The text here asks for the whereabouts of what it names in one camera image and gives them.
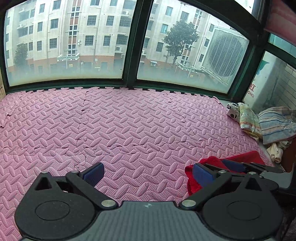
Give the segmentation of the dark green window frame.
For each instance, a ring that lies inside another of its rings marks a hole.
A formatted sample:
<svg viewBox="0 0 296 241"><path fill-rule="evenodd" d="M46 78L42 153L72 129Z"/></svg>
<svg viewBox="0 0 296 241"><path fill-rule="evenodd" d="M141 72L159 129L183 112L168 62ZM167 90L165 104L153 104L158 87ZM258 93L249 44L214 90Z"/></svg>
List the dark green window frame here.
<svg viewBox="0 0 296 241"><path fill-rule="evenodd" d="M140 66L140 57L142 46L144 45L144 34L147 30L149 15L152 11L152 1L137 1L135 4L135 15L132 18L132 28L130 30L127 53L123 64L123 73L119 78L86 78L86 77L67 77L41 80L33 83L25 83L11 86L8 80L8 74L5 67L6 58L4 56L4 39L1 38L1 77L3 79L4 90L6 93L19 91L37 91L48 90L52 88L75 88L75 87L127 87L129 89L143 88L180 91L182 93L200 93L210 97L217 96L222 100L241 101L247 92L252 79L255 76L257 68L265 51L274 54L276 57L285 61L291 66L295 66L295 57L290 53L283 51L278 46L269 43L268 39L271 34L267 30L268 15L274 11L271 1L257 1L256 4L263 9L259 13L261 19L255 18L248 13L236 1L188 1L190 5L201 8L202 10L221 19L231 27L238 30L250 41L246 54L238 69L230 89L226 93L204 88L193 87L189 85L165 83L160 81L148 81L137 77Z"/></svg>

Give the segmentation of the pink foam puzzle mat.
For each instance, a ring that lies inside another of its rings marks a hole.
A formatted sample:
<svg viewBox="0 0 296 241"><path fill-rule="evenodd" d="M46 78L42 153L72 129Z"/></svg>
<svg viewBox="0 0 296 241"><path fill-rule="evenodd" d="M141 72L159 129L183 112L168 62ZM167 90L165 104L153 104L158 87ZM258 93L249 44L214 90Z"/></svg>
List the pink foam puzzle mat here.
<svg viewBox="0 0 296 241"><path fill-rule="evenodd" d="M16 92L1 101L1 240L18 240L16 207L43 171L63 176L101 162L97 188L118 202L187 196L185 168L257 151L215 97L74 88Z"/></svg>

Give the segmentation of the floral pastel folded cloth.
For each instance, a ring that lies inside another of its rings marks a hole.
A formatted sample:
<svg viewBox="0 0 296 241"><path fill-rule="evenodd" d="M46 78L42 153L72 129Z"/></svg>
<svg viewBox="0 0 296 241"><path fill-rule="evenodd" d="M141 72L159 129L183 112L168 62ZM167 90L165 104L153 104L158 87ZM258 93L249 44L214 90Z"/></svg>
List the floral pastel folded cloth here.
<svg viewBox="0 0 296 241"><path fill-rule="evenodd" d="M262 139L262 131L259 125L259 119L253 110L244 103L239 103L239 124L241 130L247 133L255 141Z"/></svg>

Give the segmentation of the red knit sweater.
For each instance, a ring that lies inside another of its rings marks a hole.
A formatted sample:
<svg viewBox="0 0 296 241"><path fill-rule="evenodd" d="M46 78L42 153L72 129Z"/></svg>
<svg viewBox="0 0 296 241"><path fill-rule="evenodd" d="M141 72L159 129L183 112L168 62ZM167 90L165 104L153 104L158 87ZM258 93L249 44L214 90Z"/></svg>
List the red knit sweater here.
<svg viewBox="0 0 296 241"><path fill-rule="evenodd" d="M232 157L225 158L226 160L238 162L238 163L257 163L265 165L262 158L257 151L251 151L244 154L239 154ZM242 174L230 171L223 163L222 160L214 156L210 156L206 159L202 159L196 164L187 166L185 168L185 174L188 177L187 190L189 196L198 192L208 184L212 183L220 174L220 171L226 171L233 174Z"/></svg>

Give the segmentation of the cow print white cloth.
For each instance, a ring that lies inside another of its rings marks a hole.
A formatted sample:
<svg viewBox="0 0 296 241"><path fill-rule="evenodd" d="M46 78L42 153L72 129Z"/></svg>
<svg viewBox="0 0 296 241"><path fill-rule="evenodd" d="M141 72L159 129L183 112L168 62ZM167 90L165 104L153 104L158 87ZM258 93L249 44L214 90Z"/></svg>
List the cow print white cloth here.
<svg viewBox="0 0 296 241"><path fill-rule="evenodd" d="M239 123L239 119L240 119L239 105L236 103L228 103L226 108L227 108L227 116L231 117L234 121Z"/></svg>

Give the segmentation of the striped blue folded cloth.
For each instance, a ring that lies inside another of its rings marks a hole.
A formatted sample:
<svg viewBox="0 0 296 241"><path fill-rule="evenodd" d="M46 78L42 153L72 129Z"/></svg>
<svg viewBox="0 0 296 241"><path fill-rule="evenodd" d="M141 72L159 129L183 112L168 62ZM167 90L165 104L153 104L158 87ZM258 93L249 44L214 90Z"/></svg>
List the striped blue folded cloth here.
<svg viewBox="0 0 296 241"><path fill-rule="evenodd" d="M295 109L287 106L268 108L258 114L264 145L295 138Z"/></svg>

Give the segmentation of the cream crumpled cloth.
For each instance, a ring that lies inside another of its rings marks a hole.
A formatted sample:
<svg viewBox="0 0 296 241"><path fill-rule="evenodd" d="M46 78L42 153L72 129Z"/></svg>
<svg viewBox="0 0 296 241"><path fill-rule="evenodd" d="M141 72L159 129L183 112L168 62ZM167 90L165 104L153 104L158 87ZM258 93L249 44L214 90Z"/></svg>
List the cream crumpled cloth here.
<svg viewBox="0 0 296 241"><path fill-rule="evenodd" d="M267 153L269 154L271 160L275 163L280 163L283 152L286 150L292 141L281 141L277 143L272 143L268 148L267 148Z"/></svg>

